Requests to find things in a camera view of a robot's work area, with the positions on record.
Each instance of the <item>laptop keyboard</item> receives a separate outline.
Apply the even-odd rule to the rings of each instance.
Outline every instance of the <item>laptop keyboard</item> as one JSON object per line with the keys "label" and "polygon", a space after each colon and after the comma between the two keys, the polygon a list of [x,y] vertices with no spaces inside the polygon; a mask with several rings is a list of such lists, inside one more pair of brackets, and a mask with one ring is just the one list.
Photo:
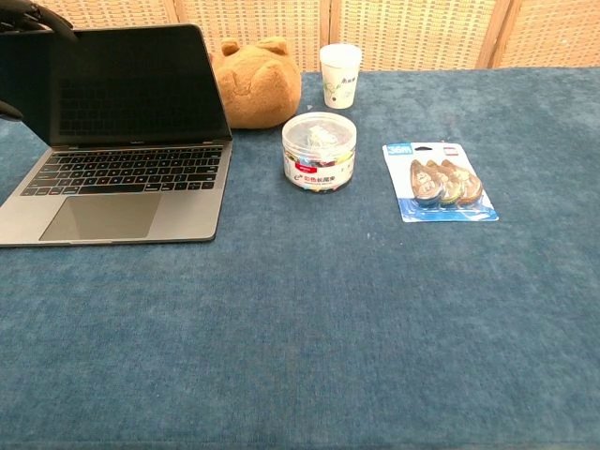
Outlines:
{"label": "laptop keyboard", "polygon": [[60,152],[21,193],[32,195],[212,189],[222,147]]}

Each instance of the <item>laptop trackpad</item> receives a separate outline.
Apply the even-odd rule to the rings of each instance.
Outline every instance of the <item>laptop trackpad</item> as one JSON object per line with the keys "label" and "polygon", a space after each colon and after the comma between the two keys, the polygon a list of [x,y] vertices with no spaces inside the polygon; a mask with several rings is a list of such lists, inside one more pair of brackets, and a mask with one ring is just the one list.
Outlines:
{"label": "laptop trackpad", "polygon": [[39,240],[145,237],[160,197],[161,194],[68,197]]}

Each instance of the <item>packaging card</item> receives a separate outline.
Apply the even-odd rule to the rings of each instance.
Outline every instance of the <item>packaging card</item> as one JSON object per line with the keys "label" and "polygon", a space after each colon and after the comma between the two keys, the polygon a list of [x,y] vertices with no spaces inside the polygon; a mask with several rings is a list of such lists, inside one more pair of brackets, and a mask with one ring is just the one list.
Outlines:
{"label": "packaging card", "polygon": [[462,145],[448,142],[402,142],[383,146],[383,156],[392,177],[402,220],[405,222],[439,221],[491,221],[498,220],[488,194],[484,189],[475,202],[465,203],[460,199],[451,204],[441,202],[423,205],[415,199],[411,178],[411,166],[417,160],[423,165],[433,161],[442,165],[449,161],[460,169],[477,176]]}

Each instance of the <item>jar lid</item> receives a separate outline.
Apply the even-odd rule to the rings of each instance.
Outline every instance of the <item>jar lid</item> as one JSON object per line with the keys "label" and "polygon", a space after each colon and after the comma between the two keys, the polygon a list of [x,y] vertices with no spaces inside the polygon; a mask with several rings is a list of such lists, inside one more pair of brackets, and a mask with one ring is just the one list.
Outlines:
{"label": "jar lid", "polygon": [[301,158],[336,159],[356,146],[356,126],[332,112],[307,112],[290,119],[282,130],[284,148]]}

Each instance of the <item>teddy bear ear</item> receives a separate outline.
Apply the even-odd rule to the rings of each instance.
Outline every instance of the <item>teddy bear ear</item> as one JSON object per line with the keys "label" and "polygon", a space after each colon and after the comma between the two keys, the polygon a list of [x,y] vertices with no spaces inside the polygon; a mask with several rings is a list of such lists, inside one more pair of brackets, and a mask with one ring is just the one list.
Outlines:
{"label": "teddy bear ear", "polygon": [[221,51],[223,55],[229,56],[240,50],[240,46],[233,37],[227,37],[221,41]]}
{"label": "teddy bear ear", "polygon": [[289,54],[288,44],[283,37],[269,37],[259,40],[256,46],[276,54]]}

